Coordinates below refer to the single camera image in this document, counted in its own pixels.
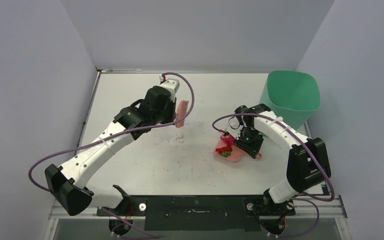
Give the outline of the pink hand broom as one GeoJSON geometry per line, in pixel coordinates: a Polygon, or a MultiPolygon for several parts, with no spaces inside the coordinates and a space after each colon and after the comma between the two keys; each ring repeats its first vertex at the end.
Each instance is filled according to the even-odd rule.
{"type": "Polygon", "coordinates": [[[189,106],[189,101],[188,100],[181,100],[177,106],[177,111],[176,111],[176,118],[175,118],[175,127],[176,128],[181,128],[184,126],[184,117],[187,115],[188,112],[188,106],[189,106]]]}

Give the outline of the pink dustpan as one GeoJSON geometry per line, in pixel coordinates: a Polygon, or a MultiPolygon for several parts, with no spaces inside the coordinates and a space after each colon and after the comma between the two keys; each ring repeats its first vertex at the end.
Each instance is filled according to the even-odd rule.
{"type": "Polygon", "coordinates": [[[239,162],[246,155],[250,157],[247,152],[234,145],[234,140],[231,136],[221,136],[212,154],[232,163],[239,162]]]}

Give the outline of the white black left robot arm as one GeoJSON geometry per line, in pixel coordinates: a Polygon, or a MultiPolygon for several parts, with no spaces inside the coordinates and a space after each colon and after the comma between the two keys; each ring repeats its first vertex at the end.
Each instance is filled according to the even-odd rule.
{"type": "Polygon", "coordinates": [[[49,165],[45,178],[50,193],[66,210],[75,216],[90,206],[93,199],[102,199],[102,205],[109,207],[116,215],[129,210],[129,201],[123,194],[99,191],[88,187],[92,176],[119,150],[149,132],[145,127],[173,122],[176,117],[177,87],[167,84],[150,88],[143,99],[124,107],[114,117],[97,144],[80,152],[59,166],[49,165]]]}

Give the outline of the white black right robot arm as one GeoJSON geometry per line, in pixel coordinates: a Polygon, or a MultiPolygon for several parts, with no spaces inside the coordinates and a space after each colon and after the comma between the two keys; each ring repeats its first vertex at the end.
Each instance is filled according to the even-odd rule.
{"type": "Polygon", "coordinates": [[[328,182],[332,173],[323,140],[299,133],[263,103],[239,106],[234,113],[239,123],[239,132],[233,135],[236,147],[255,159],[267,137],[287,155],[284,179],[263,194],[262,207],[266,213],[274,215],[284,202],[328,182]]]}

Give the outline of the red paper scrap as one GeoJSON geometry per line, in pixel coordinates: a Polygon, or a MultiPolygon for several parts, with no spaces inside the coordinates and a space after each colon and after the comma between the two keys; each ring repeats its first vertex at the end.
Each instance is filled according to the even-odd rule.
{"type": "Polygon", "coordinates": [[[220,139],[215,147],[216,153],[232,152],[234,144],[230,140],[220,139]]]}

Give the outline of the green paper scrap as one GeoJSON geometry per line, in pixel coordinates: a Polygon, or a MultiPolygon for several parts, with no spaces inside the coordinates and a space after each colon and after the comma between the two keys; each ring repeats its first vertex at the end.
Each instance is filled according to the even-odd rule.
{"type": "Polygon", "coordinates": [[[231,152],[230,151],[224,151],[224,152],[220,152],[219,155],[224,157],[224,158],[228,158],[231,155],[231,152]]]}

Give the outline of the white paper scrap front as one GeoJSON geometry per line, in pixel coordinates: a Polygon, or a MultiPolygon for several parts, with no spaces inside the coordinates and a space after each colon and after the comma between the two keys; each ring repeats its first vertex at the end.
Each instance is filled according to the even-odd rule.
{"type": "Polygon", "coordinates": [[[175,141],[183,143],[184,142],[184,134],[183,133],[177,134],[176,137],[175,137],[175,141]]]}

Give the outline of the green plastic waste bin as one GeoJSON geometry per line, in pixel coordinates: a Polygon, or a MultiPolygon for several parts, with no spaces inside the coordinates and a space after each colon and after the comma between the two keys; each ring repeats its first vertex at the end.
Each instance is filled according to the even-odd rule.
{"type": "Polygon", "coordinates": [[[310,74],[274,70],[267,76],[259,102],[297,130],[320,108],[321,96],[310,74]]]}

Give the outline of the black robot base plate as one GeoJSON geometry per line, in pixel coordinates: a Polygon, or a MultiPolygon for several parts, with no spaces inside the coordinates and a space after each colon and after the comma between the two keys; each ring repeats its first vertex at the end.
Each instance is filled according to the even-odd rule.
{"type": "Polygon", "coordinates": [[[272,225],[296,214],[292,200],[269,207],[262,195],[132,195],[111,212],[143,217],[146,231],[257,232],[259,217],[272,225]]]}

